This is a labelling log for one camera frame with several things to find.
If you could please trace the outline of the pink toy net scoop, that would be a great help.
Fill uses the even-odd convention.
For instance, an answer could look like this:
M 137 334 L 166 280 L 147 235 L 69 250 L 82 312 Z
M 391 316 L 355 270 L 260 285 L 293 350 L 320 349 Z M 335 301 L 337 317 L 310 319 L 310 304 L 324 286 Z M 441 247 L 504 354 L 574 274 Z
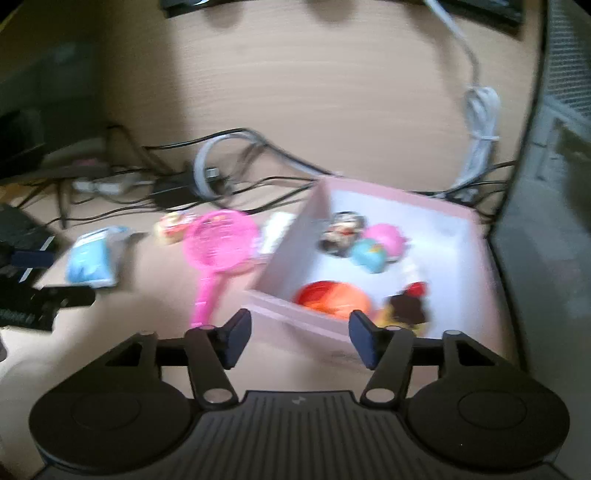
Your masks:
M 213 211 L 189 225 L 183 239 L 184 253 L 198 272 L 192 328 L 211 323 L 221 278 L 248 262 L 258 241 L 256 223 L 249 215 L 235 210 Z

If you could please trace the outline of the black power adapter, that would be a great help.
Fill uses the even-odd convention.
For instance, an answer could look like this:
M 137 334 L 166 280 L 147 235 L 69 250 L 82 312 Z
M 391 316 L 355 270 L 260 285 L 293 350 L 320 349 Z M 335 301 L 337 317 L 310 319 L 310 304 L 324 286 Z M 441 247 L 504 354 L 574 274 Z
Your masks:
M 156 179 L 148 199 L 160 210 L 206 202 L 197 191 L 192 174 L 187 172 Z

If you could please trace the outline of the yellow pudding toy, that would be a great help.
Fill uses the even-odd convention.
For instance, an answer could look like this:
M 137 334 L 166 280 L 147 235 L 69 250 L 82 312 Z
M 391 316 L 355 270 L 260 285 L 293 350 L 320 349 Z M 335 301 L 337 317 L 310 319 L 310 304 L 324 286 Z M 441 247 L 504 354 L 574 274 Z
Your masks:
M 401 293 L 388 297 L 373 321 L 381 327 L 401 327 L 423 336 L 428 329 L 429 315 L 425 304 L 427 283 L 423 281 L 408 285 Z

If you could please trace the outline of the computer tower case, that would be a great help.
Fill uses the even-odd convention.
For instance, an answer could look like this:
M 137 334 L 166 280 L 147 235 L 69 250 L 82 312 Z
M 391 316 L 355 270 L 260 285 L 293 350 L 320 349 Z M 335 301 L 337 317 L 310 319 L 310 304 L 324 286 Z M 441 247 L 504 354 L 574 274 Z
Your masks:
M 550 1 L 539 88 L 490 237 L 520 363 L 567 393 L 590 384 L 590 4 Z

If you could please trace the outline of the red camera toy keychain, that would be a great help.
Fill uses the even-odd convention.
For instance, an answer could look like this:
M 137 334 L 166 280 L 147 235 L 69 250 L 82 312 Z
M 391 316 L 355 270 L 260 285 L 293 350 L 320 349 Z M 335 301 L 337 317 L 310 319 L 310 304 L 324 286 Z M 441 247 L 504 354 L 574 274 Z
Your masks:
M 197 215 L 186 212 L 167 213 L 154 224 L 154 236 L 163 245 L 178 243 L 196 218 Z

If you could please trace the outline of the orange toy figure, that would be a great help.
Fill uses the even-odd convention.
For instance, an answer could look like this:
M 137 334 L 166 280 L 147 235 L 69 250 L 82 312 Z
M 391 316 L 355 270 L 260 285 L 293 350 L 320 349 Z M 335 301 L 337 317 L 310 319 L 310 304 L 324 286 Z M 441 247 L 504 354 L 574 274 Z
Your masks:
M 353 311 L 359 310 L 370 315 L 373 312 L 370 297 L 348 283 L 331 282 L 322 297 L 322 312 L 339 320 L 348 320 Z

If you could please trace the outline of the black-haired doll keychain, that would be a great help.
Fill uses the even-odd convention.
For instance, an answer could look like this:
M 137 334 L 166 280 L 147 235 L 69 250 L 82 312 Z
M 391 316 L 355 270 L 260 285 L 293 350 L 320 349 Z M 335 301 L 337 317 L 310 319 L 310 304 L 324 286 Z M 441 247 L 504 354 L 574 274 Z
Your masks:
M 335 213 L 318 240 L 318 248 L 332 256 L 346 257 L 365 228 L 363 215 L 354 211 Z

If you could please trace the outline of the black keyboard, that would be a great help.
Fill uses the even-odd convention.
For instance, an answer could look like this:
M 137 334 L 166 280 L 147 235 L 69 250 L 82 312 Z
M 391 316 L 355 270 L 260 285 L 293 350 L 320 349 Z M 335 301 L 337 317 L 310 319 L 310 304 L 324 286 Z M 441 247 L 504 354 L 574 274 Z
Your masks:
M 17 250 L 36 250 L 55 253 L 58 242 L 55 234 L 35 221 L 24 211 L 2 203 L 0 208 L 0 241 Z

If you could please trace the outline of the black monitor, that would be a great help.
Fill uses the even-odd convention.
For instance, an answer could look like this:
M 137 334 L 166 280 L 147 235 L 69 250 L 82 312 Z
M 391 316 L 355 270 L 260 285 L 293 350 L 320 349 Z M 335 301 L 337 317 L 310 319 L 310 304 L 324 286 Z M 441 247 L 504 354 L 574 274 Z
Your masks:
M 1 181 L 106 167 L 97 1 L 1 4 Z

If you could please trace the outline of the red plastic lid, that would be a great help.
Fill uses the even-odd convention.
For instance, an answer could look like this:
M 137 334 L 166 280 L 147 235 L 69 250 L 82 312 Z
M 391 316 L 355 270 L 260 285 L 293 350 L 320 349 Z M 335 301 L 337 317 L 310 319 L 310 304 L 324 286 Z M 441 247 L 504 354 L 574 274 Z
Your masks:
M 335 281 L 318 281 L 305 285 L 298 290 L 294 296 L 294 303 L 301 307 L 314 310 L 315 312 L 322 312 L 322 297 L 327 292 L 329 283 Z

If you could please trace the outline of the white adapter box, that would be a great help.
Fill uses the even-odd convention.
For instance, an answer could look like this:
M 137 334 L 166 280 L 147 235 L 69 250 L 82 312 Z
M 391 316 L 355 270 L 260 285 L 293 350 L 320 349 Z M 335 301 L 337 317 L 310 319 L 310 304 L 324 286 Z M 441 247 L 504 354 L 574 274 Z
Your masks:
M 257 254 L 260 258 L 273 255 L 295 218 L 294 213 L 284 211 L 277 211 L 270 215 L 270 218 L 264 222 L 260 229 L 259 247 L 257 247 Z

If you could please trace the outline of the blue tissue packet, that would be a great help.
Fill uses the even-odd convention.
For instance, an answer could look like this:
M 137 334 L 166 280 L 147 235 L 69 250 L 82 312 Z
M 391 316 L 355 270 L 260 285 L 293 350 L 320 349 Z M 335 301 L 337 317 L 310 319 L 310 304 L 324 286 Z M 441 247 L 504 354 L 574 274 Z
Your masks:
M 110 226 L 79 236 L 69 251 L 66 281 L 93 289 L 116 287 L 131 235 L 128 227 Z

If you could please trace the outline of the pink bird toy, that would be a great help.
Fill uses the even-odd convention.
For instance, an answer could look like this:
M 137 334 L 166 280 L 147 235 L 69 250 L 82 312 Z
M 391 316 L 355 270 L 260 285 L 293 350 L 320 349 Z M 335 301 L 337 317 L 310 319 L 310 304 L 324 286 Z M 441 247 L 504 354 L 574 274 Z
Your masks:
M 363 230 L 349 257 L 353 263 L 370 273 L 382 273 L 388 264 L 401 260 L 407 250 L 408 239 L 400 228 L 379 223 Z

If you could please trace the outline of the white power strip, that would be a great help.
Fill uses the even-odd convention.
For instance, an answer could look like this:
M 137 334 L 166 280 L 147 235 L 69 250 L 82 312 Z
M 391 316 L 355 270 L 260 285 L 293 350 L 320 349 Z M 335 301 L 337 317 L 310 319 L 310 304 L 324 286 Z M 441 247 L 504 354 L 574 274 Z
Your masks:
M 119 197 L 132 189 L 152 184 L 152 180 L 143 178 L 139 173 L 122 173 L 99 179 L 78 178 L 72 182 L 78 193 Z

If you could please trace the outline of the pink cardboard box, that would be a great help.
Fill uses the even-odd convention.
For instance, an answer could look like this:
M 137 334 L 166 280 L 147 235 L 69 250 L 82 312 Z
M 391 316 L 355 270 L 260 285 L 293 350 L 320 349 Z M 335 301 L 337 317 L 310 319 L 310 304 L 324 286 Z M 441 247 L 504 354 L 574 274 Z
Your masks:
M 322 250 L 322 233 L 335 215 L 346 212 L 362 216 L 368 229 L 396 228 L 403 252 L 374 272 L 366 254 Z M 501 356 L 511 351 L 488 247 L 478 215 L 467 207 L 338 177 L 324 177 L 311 189 L 243 305 L 252 312 L 254 340 L 358 369 L 346 321 L 294 301 L 318 281 L 353 286 L 369 297 L 373 314 L 390 297 L 424 283 L 427 324 L 421 336 L 461 331 Z

